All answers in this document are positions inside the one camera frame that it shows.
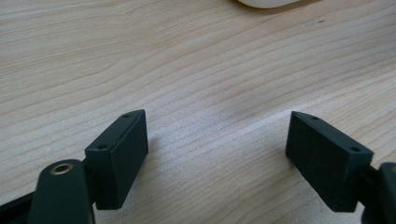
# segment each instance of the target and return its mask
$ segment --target wood grain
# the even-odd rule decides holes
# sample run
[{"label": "wood grain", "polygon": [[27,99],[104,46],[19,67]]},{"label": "wood grain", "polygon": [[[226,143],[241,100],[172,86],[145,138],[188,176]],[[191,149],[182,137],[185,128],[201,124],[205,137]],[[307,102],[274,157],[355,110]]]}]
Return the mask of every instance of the wood grain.
[{"label": "wood grain", "polygon": [[285,157],[290,111],[396,161],[396,2],[0,1],[0,204],[140,108],[148,157],[98,223],[359,223]]}]

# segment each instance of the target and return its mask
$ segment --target black clamp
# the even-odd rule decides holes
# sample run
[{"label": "black clamp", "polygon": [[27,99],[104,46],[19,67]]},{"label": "black clamp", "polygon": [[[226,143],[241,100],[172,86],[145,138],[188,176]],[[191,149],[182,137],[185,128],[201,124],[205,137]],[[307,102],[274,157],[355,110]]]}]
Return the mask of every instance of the black clamp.
[{"label": "black clamp", "polygon": [[365,206],[362,223],[396,223],[396,163],[370,165],[374,152],[326,121],[292,112],[286,156],[334,212]]},{"label": "black clamp", "polygon": [[49,165],[35,192],[0,206],[0,223],[94,223],[92,204],[121,208],[148,153],[145,111],[124,114],[85,148],[84,161]]}]

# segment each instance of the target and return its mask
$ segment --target clamp jaw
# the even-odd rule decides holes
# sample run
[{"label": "clamp jaw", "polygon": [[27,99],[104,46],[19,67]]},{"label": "clamp jaw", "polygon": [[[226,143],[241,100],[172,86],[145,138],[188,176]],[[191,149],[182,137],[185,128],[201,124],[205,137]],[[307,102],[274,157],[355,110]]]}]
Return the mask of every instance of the clamp jaw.
[{"label": "clamp jaw", "polygon": [[83,161],[49,165],[35,192],[0,206],[0,223],[92,224],[94,203],[122,207],[148,153],[145,111],[124,114],[85,148]]},{"label": "clamp jaw", "polygon": [[396,163],[370,165],[374,152],[326,121],[292,112],[286,156],[334,212],[365,206],[362,223],[396,223]]}]

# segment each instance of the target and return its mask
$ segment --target white object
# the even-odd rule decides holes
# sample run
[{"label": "white object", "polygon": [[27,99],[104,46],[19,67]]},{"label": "white object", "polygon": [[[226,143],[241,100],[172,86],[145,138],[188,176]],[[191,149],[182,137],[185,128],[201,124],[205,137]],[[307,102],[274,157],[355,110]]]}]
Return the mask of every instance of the white object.
[{"label": "white object", "polygon": [[239,2],[251,7],[270,8],[281,7],[300,0],[239,0]]}]

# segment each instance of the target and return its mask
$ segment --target light wood grain surface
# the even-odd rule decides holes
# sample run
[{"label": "light wood grain surface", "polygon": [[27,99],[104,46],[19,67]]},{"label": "light wood grain surface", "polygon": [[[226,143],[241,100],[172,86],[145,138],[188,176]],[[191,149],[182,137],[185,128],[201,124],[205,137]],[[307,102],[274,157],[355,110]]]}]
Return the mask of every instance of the light wood grain surface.
[{"label": "light wood grain surface", "polygon": [[0,1],[0,204],[141,108],[149,154],[98,223],[359,223],[285,157],[290,111],[396,161],[396,2]]}]

